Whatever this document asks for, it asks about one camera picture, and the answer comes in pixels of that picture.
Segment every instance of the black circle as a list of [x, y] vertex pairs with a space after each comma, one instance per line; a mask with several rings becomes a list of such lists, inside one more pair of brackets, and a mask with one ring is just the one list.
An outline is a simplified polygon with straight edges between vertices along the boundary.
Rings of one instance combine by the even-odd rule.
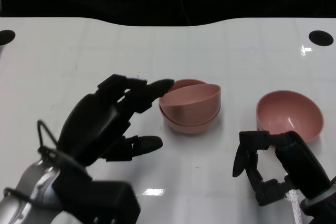
[[334, 42], [333, 37], [325, 31], [312, 31], [309, 34], [309, 39], [314, 44], [322, 47], [330, 46]]
[[0, 31], [0, 46], [8, 44], [15, 38], [15, 32], [12, 30], [2, 30]]

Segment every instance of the white table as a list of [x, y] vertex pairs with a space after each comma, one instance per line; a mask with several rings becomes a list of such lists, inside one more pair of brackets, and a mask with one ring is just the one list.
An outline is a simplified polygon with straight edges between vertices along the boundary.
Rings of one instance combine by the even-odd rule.
[[[16, 38], [0, 55], [0, 188], [16, 186], [39, 158], [37, 119], [58, 136], [72, 107], [112, 73], [150, 82], [201, 79], [223, 92], [219, 120], [208, 133], [173, 133], [156, 102], [134, 116], [127, 136], [160, 136], [162, 149], [128, 163], [89, 167], [94, 179], [133, 185], [142, 207], [138, 224], [308, 223], [305, 216], [300, 221], [294, 197], [258, 207], [246, 174], [232, 178], [238, 132], [256, 129], [256, 103], [273, 90], [298, 91], [320, 106], [325, 126], [310, 148], [329, 177], [336, 176], [336, 43], [319, 47], [308, 39], [313, 30], [336, 38], [336, 19], [232, 19], [186, 28], [0, 18], [3, 29]], [[260, 152], [258, 167], [265, 180], [283, 181], [274, 150]], [[54, 222], [76, 223], [66, 215]]]

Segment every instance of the pink bowl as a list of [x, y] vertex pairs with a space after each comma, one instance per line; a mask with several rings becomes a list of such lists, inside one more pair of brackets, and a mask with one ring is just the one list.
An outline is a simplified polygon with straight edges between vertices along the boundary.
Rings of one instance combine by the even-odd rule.
[[257, 104], [258, 129], [271, 134], [295, 131], [305, 142], [311, 142], [320, 135], [323, 125], [319, 107], [297, 92], [274, 91], [263, 96]]
[[176, 132], [180, 132], [180, 133], [188, 134], [188, 135], [201, 134], [201, 133], [206, 132], [214, 124], [214, 122], [216, 121], [216, 118], [218, 116], [219, 110], [218, 110], [217, 114], [212, 119], [210, 119], [209, 122], [206, 122], [204, 124], [197, 125], [197, 126], [185, 126], [185, 125], [180, 125], [180, 124], [174, 123], [172, 120], [170, 120], [164, 114], [164, 112], [160, 108], [160, 111], [161, 111], [161, 114], [163, 116], [164, 121], [166, 122], [166, 124], [171, 129], [173, 129]]
[[195, 80], [195, 79], [178, 80], [178, 81], [175, 81], [174, 85], [169, 89], [168, 92], [171, 92], [175, 89], [180, 89], [180, 88], [184, 88], [184, 87], [188, 87], [188, 86], [192, 86], [192, 85], [197, 85], [197, 84], [206, 84], [206, 82], [200, 81], [200, 80]]
[[159, 99], [164, 114], [185, 126], [209, 122], [221, 106], [220, 86], [198, 84], [173, 90]]

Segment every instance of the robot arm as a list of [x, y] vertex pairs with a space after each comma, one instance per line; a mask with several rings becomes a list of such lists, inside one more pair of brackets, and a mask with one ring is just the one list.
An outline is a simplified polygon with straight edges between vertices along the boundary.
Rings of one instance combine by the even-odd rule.
[[[149, 109], [173, 80], [146, 81], [112, 75], [85, 96], [68, 116], [59, 138], [38, 121], [41, 160], [32, 164], [15, 189], [6, 188], [0, 202], [0, 224], [49, 224], [66, 211], [83, 224], [134, 224], [140, 207], [126, 182], [94, 181], [86, 166], [99, 158], [130, 161], [162, 147], [156, 136], [123, 134], [129, 119]], [[43, 145], [44, 127], [56, 148]]]
[[[256, 199], [264, 206], [286, 197], [285, 193], [299, 189], [306, 197], [300, 204], [306, 215], [314, 217], [313, 223], [336, 223], [335, 179], [327, 177], [323, 167], [296, 132], [270, 135], [267, 131], [240, 132], [233, 176], [244, 170], [249, 178]], [[264, 182], [257, 170], [258, 150], [276, 147], [275, 154], [288, 175], [285, 182], [276, 179]]]

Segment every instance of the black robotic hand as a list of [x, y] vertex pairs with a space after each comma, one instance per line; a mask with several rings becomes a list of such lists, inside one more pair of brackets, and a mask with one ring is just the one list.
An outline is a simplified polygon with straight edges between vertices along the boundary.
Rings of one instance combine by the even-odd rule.
[[[336, 178], [329, 180], [299, 134], [293, 131], [278, 135], [270, 135], [268, 131], [240, 132], [239, 141], [233, 177], [246, 171], [260, 206], [285, 198], [289, 190], [299, 189], [306, 197], [300, 207], [304, 214], [314, 217], [311, 223], [336, 223]], [[283, 183], [276, 179], [264, 182], [257, 170], [257, 151], [267, 150], [271, 145], [288, 173]]]
[[57, 149], [83, 166], [98, 158], [130, 161], [134, 156], [157, 150], [162, 147], [159, 137], [125, 139], [123, 134], [134, 112], [149, 109], [173, 84], [167, 79], [147, 85], [144, 80], [112, 75], [98, 85], [95, 94], [85, 96], [75, 106], [62, 128]]

